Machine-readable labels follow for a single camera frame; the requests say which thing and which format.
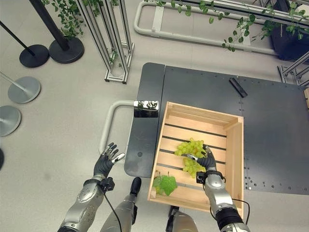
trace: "aluminum frame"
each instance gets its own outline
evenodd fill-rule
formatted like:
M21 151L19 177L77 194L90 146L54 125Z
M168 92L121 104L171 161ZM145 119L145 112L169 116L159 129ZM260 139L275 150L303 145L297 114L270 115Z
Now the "aluminum frame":
M121 41L118 25L114 15L114 6L112 5L111 0L104 0L102 6L98 5L101 19L105 27L104 29L108 36L109 43L111 44L112 51L110 53L108 52L106 42L104 41L101 34L101 28L99 27L97 19L90 7L89 0L86 0L88 2L87 6L84 5L84 1L85 0L77 0L76 3L84 19L84 22L87 24L90 30L90 34L94 40L95 46L97 47L98 52L107 68L104 80L107 82L115 81L126 84L134 51L134 43L131 42L124 0L119 0L119 10L125 32L126 42ZM124 48L127 48L128 50L126 54L124 52ZM112 73L112 60L114 58L114 51L116 51L119 55L121 67L124 70L124 73L120 76L114 76Z

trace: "metal frame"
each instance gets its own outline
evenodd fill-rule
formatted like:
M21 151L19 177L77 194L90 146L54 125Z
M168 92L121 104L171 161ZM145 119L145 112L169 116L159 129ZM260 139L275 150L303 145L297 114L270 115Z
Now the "metal frame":
M88 5L84 5L84 0L77 0L77 6L80 10L82 17L84 18L84 22L87 24L91 36L95 42L95 45L98 49L98 52L107 68L105 73L104 80L122 82L126 84L127 77L130 69L130 64L132 60L132 55L134 51L134 43L131 42L130 31L128 27L128 21L126 16L126 7L124 0L119 0L119 10L121 15L121 21L123 24L126 42L122 42L117 22L115 19L111 0L104 0L103 5L98 5L101 19L103 21L105 31L108 36L109 43L111 44L112 51L109 53L107 50L106 43L101 34L101 29L98 26L97 19L94 16L94 13L90 7L89 0L86 0ZM113 75L113 62L111 61L114 58L114 51L117 52L121 61L121 67L124 70L124 73L120 76Z
M286 77L290 74L290 75L292 75L292 77L293 77L293 79L294 79L294 81L296 82L297 85L300 85L300 86L309 85L309 80L307 80L303 83L301 83L301 81L300 81L301 77L305 73L309 72L309 66L306 67L305 69L303 69L300 72L297 72L297 70L296 70L297 66L303 64L308 59L309 59L309 51L306 52L302 57L300 57L297 61L295 61L289 67L278 66L278 71L279 71L279 74L280 74L281 81L286 83Z

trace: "black stand base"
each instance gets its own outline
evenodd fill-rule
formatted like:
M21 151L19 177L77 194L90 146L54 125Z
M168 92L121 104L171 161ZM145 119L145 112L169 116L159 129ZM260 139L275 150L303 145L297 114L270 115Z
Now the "black stand base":
M45 64L49 58L48 49L40 44L28 47L35 55L31 55L26 49L21 52L19 61L27 68L36 68Z
M70 48L67 51L63 51L57 41L53 41L49 47L50 57L61 64L73 63L82 57L84 45L79 39L74 37L68 40L68 44Z

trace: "silver robotic forearm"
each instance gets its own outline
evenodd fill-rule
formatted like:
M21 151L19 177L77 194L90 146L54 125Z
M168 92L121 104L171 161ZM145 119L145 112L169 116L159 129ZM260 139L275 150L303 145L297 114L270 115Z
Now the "silver robotic forearm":
M58 232L88 231L103 201L103 192L98 185L103 178L103 175L95 175L85 182L74 205L67 211Z

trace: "dark gray table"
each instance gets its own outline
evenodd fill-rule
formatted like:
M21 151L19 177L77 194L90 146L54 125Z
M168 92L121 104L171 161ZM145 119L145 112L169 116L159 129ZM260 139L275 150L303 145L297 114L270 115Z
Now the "dark gray table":
M248 93L241 98L234 77ZM166 101L244 116L245 188L309 194L309 112L304 88L146 63L137 100L157 100L159 118L134 118L125 171L150 177Z

